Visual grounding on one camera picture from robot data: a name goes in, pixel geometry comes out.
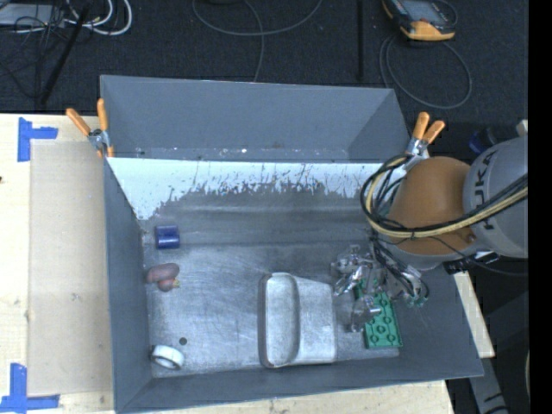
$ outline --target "white tape roll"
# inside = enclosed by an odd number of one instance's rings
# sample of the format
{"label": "white tape roll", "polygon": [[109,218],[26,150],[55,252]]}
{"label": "white tape roll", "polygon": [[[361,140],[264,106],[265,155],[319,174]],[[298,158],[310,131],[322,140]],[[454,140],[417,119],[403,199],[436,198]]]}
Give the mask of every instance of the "white tape roll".
{"label": "white tape roll", "polygon": [[155,345],[151,358],[158,365],[169,369],[180,369],[184,365],[184,355],[167,345]]}

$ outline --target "yellow cable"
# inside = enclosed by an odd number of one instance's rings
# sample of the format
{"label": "yellow cable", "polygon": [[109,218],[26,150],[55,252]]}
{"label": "yellow cable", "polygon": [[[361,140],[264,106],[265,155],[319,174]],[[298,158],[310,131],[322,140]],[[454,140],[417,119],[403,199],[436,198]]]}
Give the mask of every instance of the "yellow cable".
{"label": "yellow cable", "polygon": [[[399,160],[398,163],[396,163],[395,165],[393,165],[391,167],[395,167],[395,166],[398,166],[399,164],[402,164],[402,161],[403,160]],[[378,175],[373,180],[372,185],[370,185],[370,188],[368,189],[367,199],[366,199],[365,205],[366,205],[367,210],[370,213],[372,213],[372,205],[371,205],[372,195],[373,195],[379,181],[381,180],[381,178],[385,174],[386,173],[383,172],[380,175]],[[389,230],[389,229],[385,229],[385,228],[381,227],[375,221],[370,219],[370,217],[368,218],[368,221],[370,222],[372,227],[374,229],[376,229],[378,232],[380,232],[383,235],[388,235],[390,237],[396,237],[396,238],[423,238],[423,237],[428,237],[428,236],[442,235],[444,233],[449,233],[451,231],[455,231],[457,229],[462,229],[464,227],[470,226],[470,225],[472,225],[474,223],[477,223],[478,221],[481,221],[481,220],[483,220],[483,219],[485,219],[485,218],[487,218],[487,217],[489,217],[489,216],[491,216],[495,213],[498,213],[499,211],[505,209],[506,207],[509,207],[510,205],[514,204],[519,199],[522,199],[522,198],[526,197],[527,196],[527,191],[528,191],[527,189],[528,189],[527,187],[524,187],[521,191],[511,195],[508,198],[503,199],[499,203],[497,203],[495,205],[492,205],[488,209],[483,210],[483,211],[477,213],[476,215],[473,215],[469,218],[463,219],[463,220],[459,221],[458,223],[446,225],[446,226],[441,227],[439,229],[414,231],[414,232],[404,231],[404,230]]]}

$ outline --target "bin floor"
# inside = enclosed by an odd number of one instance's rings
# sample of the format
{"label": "bin floor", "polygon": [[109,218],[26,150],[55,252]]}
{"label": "bin floor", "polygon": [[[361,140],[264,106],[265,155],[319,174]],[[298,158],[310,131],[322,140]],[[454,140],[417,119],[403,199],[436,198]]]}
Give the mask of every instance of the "bin floor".
{"label": "bin floor", "polygon": [[[173,371],[152,363],[154,377],[173,377],[262,367],[258,352],[259,283],[264,274],[286,272],[328,284],[329,263],[343,252],[342,242],[324,244],[194,245],[158,250],[144,238],[145,268],[176,262],[180,288],[161,292],[147,286],[152,345],[185,355]],[[397,348],[366,349],[362,334],[348,332],[354,296],[334,300],[337,360],[398,355]]]}

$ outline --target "blue cylinder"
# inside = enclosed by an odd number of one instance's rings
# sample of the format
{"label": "blue cylinder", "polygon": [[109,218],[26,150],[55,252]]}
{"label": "blue cylinder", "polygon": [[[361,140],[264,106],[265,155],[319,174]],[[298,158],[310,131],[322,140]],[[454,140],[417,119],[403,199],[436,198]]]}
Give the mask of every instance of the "blue cylinder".
{"label": "blue cylinder", "polygon": [[180,247],[180,233],[176,225],[155,227],[155,245],[158,249]]}

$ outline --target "gray bin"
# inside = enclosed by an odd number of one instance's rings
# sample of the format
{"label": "gray bin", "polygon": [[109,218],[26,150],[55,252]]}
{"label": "gray bin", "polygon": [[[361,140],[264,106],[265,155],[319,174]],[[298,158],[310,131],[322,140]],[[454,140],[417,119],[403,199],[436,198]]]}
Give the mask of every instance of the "gray bin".
{"label": "gray bin", "polygon": [[[403,347],[368,350],[336,299],[337,357],[268,369],[257,345],[259,281],[332,283],[329,264],[366,246],[359,191],[409,136],[392,90],[102,76],[116,157],[104,162],[117,412],[188,408],[482,375],[455,281],[424,275],[430,300],[395,305]],[[175,224],[180,248],[158,250]],[[180,264],[182,286],[144,283]],[[179,340],[185,338],[185,345]],[[178,372],[152,364],[178,348]]]}

